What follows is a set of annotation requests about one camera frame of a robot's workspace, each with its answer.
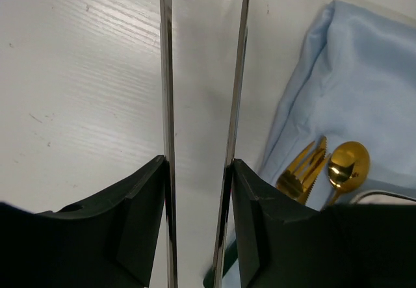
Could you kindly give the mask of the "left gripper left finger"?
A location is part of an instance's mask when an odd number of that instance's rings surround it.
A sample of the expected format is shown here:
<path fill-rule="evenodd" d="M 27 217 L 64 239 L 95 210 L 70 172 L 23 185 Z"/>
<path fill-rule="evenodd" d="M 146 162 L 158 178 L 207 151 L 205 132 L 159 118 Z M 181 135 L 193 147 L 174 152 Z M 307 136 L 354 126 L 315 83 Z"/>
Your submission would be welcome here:
<path fill-rule="evenodd" d="M 164 207 L 166 161 L 60 211 L 1 204 L 2 287 L 147 287 Z"/>

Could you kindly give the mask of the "silver metal tongs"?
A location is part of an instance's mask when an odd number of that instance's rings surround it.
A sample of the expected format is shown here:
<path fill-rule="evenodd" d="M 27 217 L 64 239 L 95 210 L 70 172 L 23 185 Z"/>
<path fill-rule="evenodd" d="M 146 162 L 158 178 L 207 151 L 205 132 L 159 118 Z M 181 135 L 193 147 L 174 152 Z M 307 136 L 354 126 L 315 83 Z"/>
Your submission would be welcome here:
<path fill-rule="evenodd" d="M 226 237 L 228 229 L 231 185 L 233 181 L 232 164 L 235 158 L 239 110 L 241 105 L 242 81 L 248 39 L 248 11 L 250 0 L 242 0 L 233 95 L 227 135 L 226 158 L 222 178 L 222 190 L 216 227 L 216 241 L 213 254 L 213 287 L 221 288 L 224 273 Z M 165 188 L 167 266 L 168 286 L 178 286 L 177 273 L 177 224 L 176 224 L 176 168 L 175 168 L 175 124 L 174 124 L 174 72 L 172 48 L 172 0 L 159 0 L 160 5 L 160 43 L 164 152 L 168 165 Z"/>

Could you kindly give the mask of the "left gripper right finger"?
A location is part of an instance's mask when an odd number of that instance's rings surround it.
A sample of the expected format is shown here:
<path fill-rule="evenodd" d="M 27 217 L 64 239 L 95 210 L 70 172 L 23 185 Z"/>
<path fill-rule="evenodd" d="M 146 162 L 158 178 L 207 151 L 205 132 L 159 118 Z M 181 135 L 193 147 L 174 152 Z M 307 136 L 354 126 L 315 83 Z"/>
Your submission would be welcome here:
<path fill-rule="evenodd" d="M 315 211 L 233 163 L 243 287 L 414 287 L 415 207 L 334 205 Z"/>

